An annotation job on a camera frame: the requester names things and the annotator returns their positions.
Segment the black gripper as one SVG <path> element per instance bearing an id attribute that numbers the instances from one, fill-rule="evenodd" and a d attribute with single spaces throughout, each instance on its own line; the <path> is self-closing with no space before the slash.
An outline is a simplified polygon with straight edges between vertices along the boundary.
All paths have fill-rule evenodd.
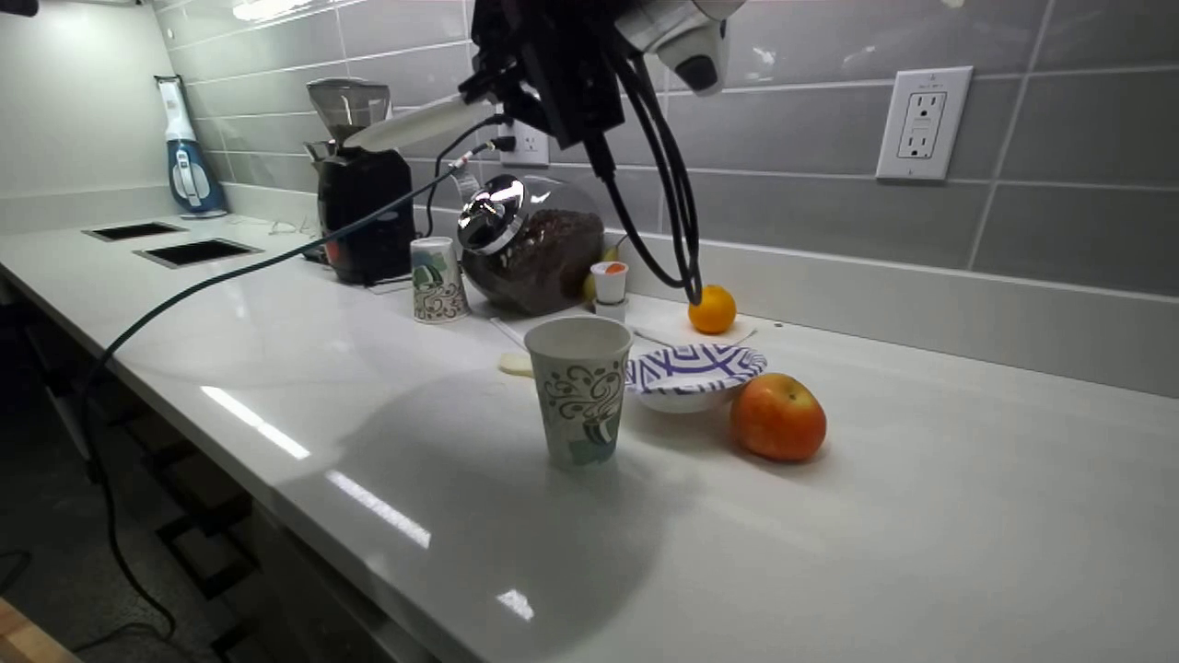
<path id="1" fill-rule="evenodd" d="M 489 99 L 561 147 L 599 141 L 622 122 L 616 17 L 633 0 L 475 0 L 471 77 L 457 90 Z"/>

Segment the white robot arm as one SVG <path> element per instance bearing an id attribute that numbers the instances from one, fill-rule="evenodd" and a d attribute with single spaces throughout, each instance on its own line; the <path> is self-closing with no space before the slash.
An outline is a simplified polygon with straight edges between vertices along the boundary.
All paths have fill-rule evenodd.
<path id="1" fill-rule="evenodd" d="M 622 61 L 654 53 L 694 90 L 723 84 L 724 23 L 744 0 L 475 0 L 466 103 L 489 99 L 561 147 L 622 122 Z"/>

